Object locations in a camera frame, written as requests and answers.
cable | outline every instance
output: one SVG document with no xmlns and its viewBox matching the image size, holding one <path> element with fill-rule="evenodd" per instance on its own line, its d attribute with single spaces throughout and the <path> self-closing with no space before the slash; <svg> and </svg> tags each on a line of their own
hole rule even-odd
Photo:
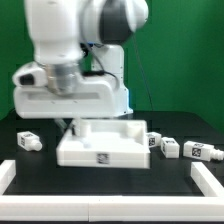
<svg viewBox="0 0 224 224">
<path fill-rule="evenodd" d="M 15 109 L 15 108 L 12 108 L 12 109 L 8 112 L 8 114 L 13 113 L 14 111 L 16 111 L 16 109 Z"/>
<path fill-rule="evenodd" d="M 116 76 L 116 75 L 114 75 L 114 74 L 112 74 L 112 73 L 110 73 L 110 72 L 106 72 L 106 71 L 104 71 L 104 74 L 107 74 L 107 75 L 113 76 L 115 79 L 117 79 L 117 80 L 118 80 L 117 76 Z"/>
<path fill-rule="evenodd" d="M 61 133 L 64 134 L 66 129 L 68 128 L 68 125 L 65 123 L 65 121 L 61 118 L 57 118 L 54 119 L 54 122 L 60 128 Z"/>
<path fill-rule="evenodd" d="M 88 8 L 89 4 L 91 4 L 90 1 L 86 1 L 86 3 L 83 6 L 83 10 L 80 10 L 80 18 L 82 18 L 81 21 L 84 21 L 84 18 L 85 18 L 86 12 L 87 12 L 86 9 Z M 103 67 L 103 64 L 101 63 L 99 58 L 96 56 L 96 54 L 93 52 L 93 50 L 91 49 L 91 47 L 88 44 L 88 41 L 87 41 L 87 39 L 85 37 L 85 34 L 84 34 L 83 26 L 81 25 L 81 23 L 80 23 L 80 34 L 81 34 L 81 39 L 83 40 L 83 44 L 85 45 L 87 50 L 92 54 L 92 56 L 97 61 L 97 63 L 100 65 L 101 70 L 104 71 L 105 69 Z"/>
<path fill-rule="evenodd" d="M 138 49 L 137 40 L 136 40 L 135 36 L 132 37 L 132 42 L 133 42 L 133 45 L 134 45 L 135 55 L 136 55 L 138 66 L 139 66 L 139 69 L 140 69 L 140 72 L 141 72 L 141 75 L 142 75 L 142 79 L 143 79 L 143 81 L 145 83 L 145 88 L 146 88 L 146 91 L 147 91 L 147 94 L 148 94 L 149 102 L 150 102 L 152 111 L 154 111 L 150 87 L 149 87 L 149 85 L 147 83 L 145 70 L 144 70 L 142 62 L 141 62 L 141 57 L 140 57 L 140 54 L 139 54 L 139 49 Z"/>
</svg>

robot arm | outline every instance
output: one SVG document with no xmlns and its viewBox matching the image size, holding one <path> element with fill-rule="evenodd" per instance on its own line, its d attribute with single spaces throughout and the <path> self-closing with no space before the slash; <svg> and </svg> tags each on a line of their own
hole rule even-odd
<svg viewBox="0 0 224 224">
<path fill-rule="evenodd" d="M 146 1 L 25 0 L 24 2 L 28 30 L 35 49 L 35 62 L 22 67 L 13 77 L 17 86 L 14 93 L 15 106 L 20 116 L 85 117 L 84 114 L 93 102 L 98 111 L 102 111 L 105 108 L 102 105 L 108 103 L 107 108 L 111 113 L 105 113 L 105 116 L 128 113 L 128 91 L 123 83 L 117 90 L 104 77 L 94 80 L 83 78 L 79 66 L 83 57 L 80 44 L 121 45 L 146 22 L 148 18 Z M 23 82 L 26 77 L 31 80 L 31 84 Z M 124 107 L 116 105 L 116 96 L 126 98 Z M 87 101 L 92 98 L 94 98 L 92 103 Z M 78 102 L 77 108 L 71 107 L 70 104 L 74 102 Z M 63 116 L 61 105 L 65 110 Z M 93 116 L 89 113 L 86 116 L 95 117 L 97 114 L 99 113 L 96 110 Z"/>
</svg>

black cable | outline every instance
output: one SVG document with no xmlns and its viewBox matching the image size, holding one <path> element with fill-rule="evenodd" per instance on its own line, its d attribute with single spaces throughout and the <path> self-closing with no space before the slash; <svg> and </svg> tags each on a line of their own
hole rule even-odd
<svg viewBox="0 0 224 224">
<path fill-rule="evenodd" d="M 8 112 L 8 114 L 13 113 L 14 111 L 16 111 L 16 109 L 15 109 L 15 108 L 12 108 L 12 109 Z"/>
<path fill-rule="evenodd" d="M 118 79 L 116 75 L 114 75 L 114 74 L 112 74 L 112 73 L 110 73 L 110 72 L 106 72 L 106 71 L 104 71 L 104 74 L 113 76 L 115 79 Z"/>
<path fill-rule="evenodd" d="M 139 54 L 139 49 L 138 49 L 137 40 L 136 40 L 135 36 L 132 37 L 132 42 L 133 42 L 133 45 L 134 45 L 135 55 L 136 55 L 138 66 L 139 66 L 139 69 L 140 69 L 140 72 L 141 72 L 141 75 L 142 75 L 142 79 L 145 83 L 145 88 L 146 88 L 146 91 L 147 91 L 147 94 L 148 94 L 149 102 L 150 102 L 152 111 L 154 111 L 150 87 L 149 87 L 147 79 L 146 79 L 145 70 L 144 70 L 142 62 L 141 62 L 141 57 L 140 57 L 140 54 Z"/>
<path fill-rule="evenodd" d="M 86 11 L 87 11 L 86 9 L 88 8 L 89 4 L 91 4 L 90 1 L 86 1 L 86 4 L 84 4 L 84 6 L 83 6 L 83 10 L 80 10 L 80 18 L 82 18 L 80 21 L 84 21 Z M 93 50 L 91 49 L 91 47 L 88 44 L 88 41 L 87 41 L 87 39 L 85 37 L 85 34 L 84 34 L 83 25 L 81 24 L 81 22 L 80 22 L 80 34 L 81 34 L 81 39 L 83 40 L 83 44 L 85 45 L 87 50 L 92 54 L 92 56 L 97 61 L 97 63 L 100 65 L 101 70 L 104 71 L 105 69 L 103 67 L 103 64 L 101 63 L 99 58 L 96 56 L 96 54 L 93 52 Z"/>
</svg>

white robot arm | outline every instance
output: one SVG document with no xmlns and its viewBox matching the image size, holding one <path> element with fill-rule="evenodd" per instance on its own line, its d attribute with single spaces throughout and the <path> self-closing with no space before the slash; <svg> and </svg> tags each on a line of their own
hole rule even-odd
<svg viewBox="0 0 224 224">
<path fill-rule="evenodd" d="M 93 118 L 131 113 L 122 80 L 124 53 L 119 45 L 147 21 L 145 0 L 24 2 L 35 62 L 23 66 L 13 77 L 17 113 L 24 118 Z M 95 49 L 102 64 L 94 61 L 93 70 L 97 70 L 97 64 L 101 73 L 111 69 L 111 60 L 120 71 L 107 72 L 117 80 L 109 75 L 83 76 L 79 66 L 83 58 L 81 43 L 105 45 Z M 111 59 L 110 50 L 114 52 Z"/>
</svg>

white panel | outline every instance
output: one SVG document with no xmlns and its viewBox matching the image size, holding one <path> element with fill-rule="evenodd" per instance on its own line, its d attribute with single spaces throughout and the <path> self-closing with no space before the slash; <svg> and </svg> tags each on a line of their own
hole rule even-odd
<svg viewBox="0 0 224 224">
<path fill-rule="evenodd" d="M 89 197 L 1 196 L 0 220 L 88 221 Z"/>
<path fill-rule="evenodd" d="M 2 195 L 16 175 L 15 161 L 6 160 L 0 166 L 0 195 Z"/>
<path fill-rule="evenodd" d="M 89 221 L 224 221 L 223 198 L 93 197 Z"/>
<path fill-rule="evenodd" d="M 223 197 L 224 188 L 201 162 L 191 164 L 191 177 L 206 197 Z"/>
</svg>

